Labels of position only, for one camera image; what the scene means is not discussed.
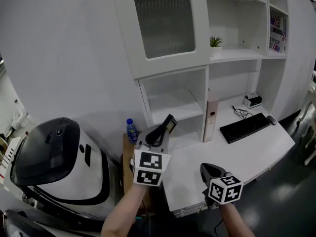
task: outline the wire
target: wire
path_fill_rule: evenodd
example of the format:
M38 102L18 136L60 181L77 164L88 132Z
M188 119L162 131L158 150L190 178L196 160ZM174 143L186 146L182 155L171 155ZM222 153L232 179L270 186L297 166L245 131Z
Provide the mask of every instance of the wire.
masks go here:
M216 236L218 237L218 234L216 232L216 228L223 222L223 219L214 227L214 233L216 234Z
M248 115L251 115L253 116L252 113L250 113L249 111L246 111L246 110L242 110L242 109L236 109L234 106L233 107L233 110L234 110L234 113L240 117L241 119L246 119L248 117Z
M150 219L149 214L148 214L148 212L147 212L147 208L146 208L146 206L145 206L144 201L143 201L143 206L144 206L144 209L145 209L145 212L146 212L146 215L147 215L147 220L146 220L146 222L142 225L142 231L144 230L144 225L146 225L146 223L147 223L148 220L149 220L149 237L150 237L150 235L151 235L151 219Z

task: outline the cabinet door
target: cabinet door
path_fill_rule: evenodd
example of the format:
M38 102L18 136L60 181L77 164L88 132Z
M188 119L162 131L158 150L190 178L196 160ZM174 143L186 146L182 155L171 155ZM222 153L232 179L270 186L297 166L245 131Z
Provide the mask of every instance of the cabinet door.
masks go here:
M134 78L209 63L206 0L115 0L115 4Z

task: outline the plant pot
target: plant pot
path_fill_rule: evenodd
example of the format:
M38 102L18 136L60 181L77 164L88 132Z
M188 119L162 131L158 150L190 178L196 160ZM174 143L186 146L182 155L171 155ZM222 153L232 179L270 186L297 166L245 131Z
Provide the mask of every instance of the plant pot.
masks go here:
M221 57L222 55L222 47L209 47L210 48L210 54L212 57Z

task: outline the black keyboard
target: black keyboard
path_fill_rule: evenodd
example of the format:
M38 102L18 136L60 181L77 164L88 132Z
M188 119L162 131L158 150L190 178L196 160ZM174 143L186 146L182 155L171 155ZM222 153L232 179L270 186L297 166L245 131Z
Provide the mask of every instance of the black keyboard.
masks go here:
M262 113L259 113L236 123L225 125L220 128L220 131L227 140L228 144L231 144L260 131L269 125L270 122L267 118Z

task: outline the white desk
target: white desk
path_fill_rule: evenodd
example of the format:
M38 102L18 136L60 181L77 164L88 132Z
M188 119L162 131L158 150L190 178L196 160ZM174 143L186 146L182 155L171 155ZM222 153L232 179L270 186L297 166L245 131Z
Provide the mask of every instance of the white desk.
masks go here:
M279 123L228 144L219 128L241 120L231 106L247 110L241 104L242 100L243 97L237 97L220 102L212 141L169 152L171 160L164 174L163 186L170 211L204 202L202 192L206 185L199 172L201 163L220 166L248 183L277 163L294 146L294 141ZM249 111L268 115L261 106Z

